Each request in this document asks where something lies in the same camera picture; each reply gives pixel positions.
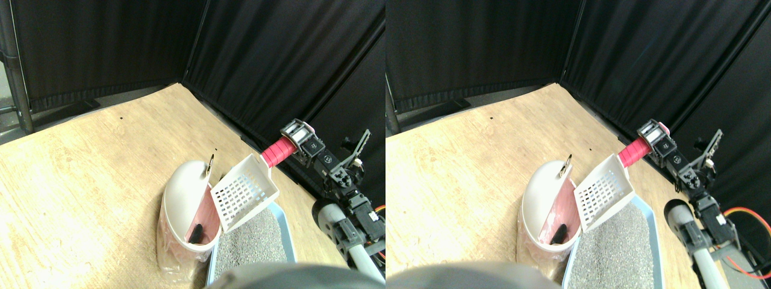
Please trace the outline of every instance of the white litter scoop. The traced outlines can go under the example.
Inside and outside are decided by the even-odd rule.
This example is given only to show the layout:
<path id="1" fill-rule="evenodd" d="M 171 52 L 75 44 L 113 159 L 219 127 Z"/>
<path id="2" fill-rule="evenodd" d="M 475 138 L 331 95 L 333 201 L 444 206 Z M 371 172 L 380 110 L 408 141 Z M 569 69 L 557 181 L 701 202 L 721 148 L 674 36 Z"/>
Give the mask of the white litter scoop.
<path id="1" fill-rule="evenodd" d="M 658 124 L 669 134 L 666 126 Z M 635 198 L 627 167 L 650 152 L 651 147 L 641 136 L 618 155 L 605 159 L 576 187 L 574 196 L 584 232 L 599 227 Z"/>
<path id="2" fill-rule="evenodd" d="M 211 189 L 225 233 L 246 223 L 278 198 L 271 170 L 262 156 L 249 155 Z"/>

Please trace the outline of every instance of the orange cable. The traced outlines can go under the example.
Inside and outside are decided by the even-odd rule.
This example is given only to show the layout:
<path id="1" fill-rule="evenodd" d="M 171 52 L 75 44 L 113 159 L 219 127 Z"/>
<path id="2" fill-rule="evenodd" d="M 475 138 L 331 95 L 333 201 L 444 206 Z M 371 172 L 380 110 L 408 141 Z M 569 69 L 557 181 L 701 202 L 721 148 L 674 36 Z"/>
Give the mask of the orange cable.
<path id="1" fill-rule="evenodd" d="M 769 231 L 769 235 L 771 235 L 771 226 L 769 226 L 769 224 L 766 223 L 766 221 L 758 213 L 755 213 L 755 211 L 747 209 L 745 207 L 735 207 L 735 208 L 730 208 L 730 209 L 726 210 L 725 212 L 723 212 L 723 215 L 725 215 L 727 217 L 728 215 L 730 215 L 731 213 L 734 213 L 734 212 L 744 212 L 744 213 L 748 213 L 748 214 L 752 215 L 753 217 L 758 219 L 760 221 L 760 223 L 763 223 L 763 226 L 766 227 L 766 230 Z M 756 276 L 756 275 L 750 274 L 747 271 L 745 271 L 744 269 L 742 269 L 741 267 L 739 267 L 739 265 L 736 264 L 736 262 L 734 262 L 733 259 L 731 259 L 731 257 L 726 257 L 726 258 L 728 258 L 728 261 L 730 261 L 731 264 L 733 264 L 733 266 L 736 267 L 736 269 L 739 269 L 739 271 L 742 271 L 742 273 L 744 273 L 745 275 L 750 276 L 750 277 L 752 277 L 754 279 L 762 280 L 762 279 L 766 279 L 766 278 L 771 277 L 771 272 L 769 272 L 768 274 L 765 274 L 763 276 Z"/>

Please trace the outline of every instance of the plastic bag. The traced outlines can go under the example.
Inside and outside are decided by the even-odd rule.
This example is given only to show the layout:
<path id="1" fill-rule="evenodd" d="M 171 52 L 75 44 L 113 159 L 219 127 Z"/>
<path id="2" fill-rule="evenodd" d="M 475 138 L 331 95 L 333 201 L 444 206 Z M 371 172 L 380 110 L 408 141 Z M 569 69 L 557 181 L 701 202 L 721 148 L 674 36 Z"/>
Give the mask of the plastic bag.
<path id="1" fill-rule="evenodd" d="M 161 210 L 156 233 L 156 253 L 161 277 L 176 283 L 192 281 L 196 272 L 203 267 L 202 264 L 209 259 L 211 250 L 196 253 L 182 247 L 171 233 L 166 213 Z"/>
<path id="2" fill-rule="evenodd" d="M 551 240 L 554 232 L 563 223 L 567 225 L 566 241 L 574 237 L 580 230 L 581 222 L 579 221 L 580 217 L 575 205 L 573 190 L 575 190 L 575 183 L 568 177 L 554 200 L 541 232 L 538 232 L 537 237 L 539 240 L 543 240 L 541 243 L 548 244 L 546 240 Z M 522 217 L 522 208 L 520 208 L 517 218 L 517 263 L 535 267 L 547 278 L 561 283 L 567 265 L 566 259 L 570 256 L 572 247 L 561 252 L 549 252 L 538 247 L 533 239 L 527 235 Z"/>
<path id="3" fill-rule="evenodd" d="M 558 274 L 564 272 L 565 257 L 570 254 L 570 250 L 561 253 L 551 253 L 541 250 L 527 236 L 524 222 L 520 217 L 517 218 L 517 263 L 526 264 L 538 269 L 546 278 L 557 281 L 560 279 Z"/>

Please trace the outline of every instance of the blue litter tray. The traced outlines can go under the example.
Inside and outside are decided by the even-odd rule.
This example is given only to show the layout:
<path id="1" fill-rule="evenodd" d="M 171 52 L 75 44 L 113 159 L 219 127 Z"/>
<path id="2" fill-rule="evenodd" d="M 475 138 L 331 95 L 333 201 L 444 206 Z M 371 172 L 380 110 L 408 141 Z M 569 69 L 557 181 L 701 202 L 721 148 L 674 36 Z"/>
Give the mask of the blue litter tray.
<path id="1" fill-rule="evenodd" d="M 297 263 L 297 257 L 295 256 L 295 245 L 291 242 L 289 223 L 287 223 L 287 217 L 284 215 L 284 210 L 282 210 L 281 207 L 278 206 L 278 204 L 275 202 L 272 202 L 270 205 L 268 205 L 268 210 L 270 210 L 273 215 L 276 216 L 278 226 L 281 228 L 281 245 L 284 246 L 284 252 L 287 255 L 287 262 Z M 211 256 L 209 256 L 209 272 L 206 274 L 207 286 L 214 282 L 214 266 L 217 264 L 218 247 L 219 244 L 214 245 Z"/>
<path id="2" fill-rule="evenodd" d="M 653 210 L 651 207 L 647 205 L 645 201 L 640 199 L 640 197 L 635 196 L 634 199 L 631 199 L 631 203 L 633 203 L 635 206 L 637 206 L 638 209 L 640 209 L 640 211 L 642 211 L 642 214 L 645 215 L 645 219 L 648 219 L 648 231 L 650 232 L 648 239 L 651 242 L 651 254 L 653 255 L 653 288 L 663 289 L 664 271 L 662 268 L 661 251 L 658 247 L 658 230 L 656 230 L 656 218 L 653 217 Z M 567 285 L 571 282 L 571 269 L 573 268 L 574 261 L 573 256 L 576 250 L 580 248 L 580 242 L 581 237 L 578 237 L 576 242 L 573 244 L 571 256 L 569 259 L 567 259 L 565 277 L 562 278 L 562 288 L 567 288 Z"/>

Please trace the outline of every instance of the scoop slotted grid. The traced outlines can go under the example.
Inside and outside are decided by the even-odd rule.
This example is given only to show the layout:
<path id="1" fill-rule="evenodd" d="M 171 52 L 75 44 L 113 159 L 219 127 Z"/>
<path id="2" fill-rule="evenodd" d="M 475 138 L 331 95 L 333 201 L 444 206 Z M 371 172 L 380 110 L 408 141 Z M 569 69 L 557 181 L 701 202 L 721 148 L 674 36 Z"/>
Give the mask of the scoop slotted grid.
<path id="1" fill-rule="evenodd" d="M 635 188 L 621 159 L 613 154 L 589 173 L 576 187 L 574 196 L 585 232 L 618 213 L 635 196 Z"/>
<path id="2" fill-rule="evenodd" d="M 212 189 L 214 206 L 226 232 L 242 225 L 278 197 L 268 165 L 254 155 L 234 166 Z"/>
<path id="3" fill-rule="evenodd" d="M 250 170 L 242 173 L 234 183 L 228 184 L 214 195 L 217 203 L 223 207 L 223 221 L 229 227 L 248 213 L 246 210 L 241 210 L 242 207 L 255 207 L 265 201 L 265 192 L 262 191 L 254 179 L 254 173 Z"/>
<path id="4" fill-rule="evenodd" d="M 615 173 L 608 171 L 587 189 L 578 192 L 580 198 L 579 212 L 586 223 L 592 223 L 596 216 L 602 215 L 617 200 L 624 197 L 625 192 L 618 183 Z"/>

